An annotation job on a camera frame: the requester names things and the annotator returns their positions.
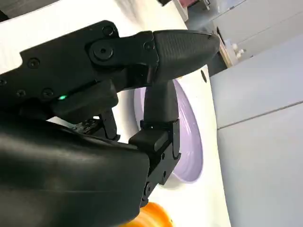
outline screw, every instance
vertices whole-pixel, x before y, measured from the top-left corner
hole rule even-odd
[[[103,45],[94,50],[94,55],[97,59],[101,61],[106,61],[113,56],[113,48],[109,45]]]
[[[112,36],[114,33],[114,29],[111,26],[106,26],[103,28],[103,34],[105,36]]]
[[[144,49],[146,49],[147,51],[151,51],[155,49],[155,45],[153,44],[153,42],[146,42],[144,43]]]
[[[53,96],[53,90],[51,90],[50,88],[43,89],[42,96],[44,98],[51,98]]]
[[[146,196],[149,195],[151,193],[151,189],[152,189],[152,183],[148,182],[144,190],[144,195]]]
[[[39,65],[40,65],[40,61],[38,58],[31,58],[27,63],[27,66],[30,69],[38,69]]]
[[[4,79],[0,79],[0,87],[6,85],[8,82]]]
[[[18,90],[16,95],[21,98],[21,97],[24,97],[26,95],[26,92],[25,90]]]

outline ribbed grip pad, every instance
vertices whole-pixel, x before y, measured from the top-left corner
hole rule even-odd
[[[159,66],[154,82],[189,74],[206,65],[219,51],[219,37],[212,34],[166,30],[154,32]]]

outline orange object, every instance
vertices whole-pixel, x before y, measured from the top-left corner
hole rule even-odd
[[[149,202],[134,220],[120,227],[174,227],[174,224],[163,207]]]

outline white table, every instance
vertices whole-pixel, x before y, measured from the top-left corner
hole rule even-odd
[[[105,19],[116,24],[120,36],[141,30],[186,29],[172,2],[161,7],[156,0],[61,0],[0,24],[0,73],[21,64],[20,51]],[[209,81],[206,66],[203,71]],[[210,83],[203,82],[199,71],[179,82],[193,106],[200,129],[203,173],[193,184],[175,184],[170,179],[165,187],[154,190],[150,200],[162,205],[177,227],[229,227]],[[121,141],[127,142],[138,131],[133,91],[119,93],[114,115]]]

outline cabinet door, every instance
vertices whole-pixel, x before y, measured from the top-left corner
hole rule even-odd
[[[246,0],[214,20],[224,39],[240,43],[303,11],[302,0]]]
[[[233,227],[303,226],[303,104],[218,131]]]
[[[303,101],[303,35],[210,78],[218,128]]]

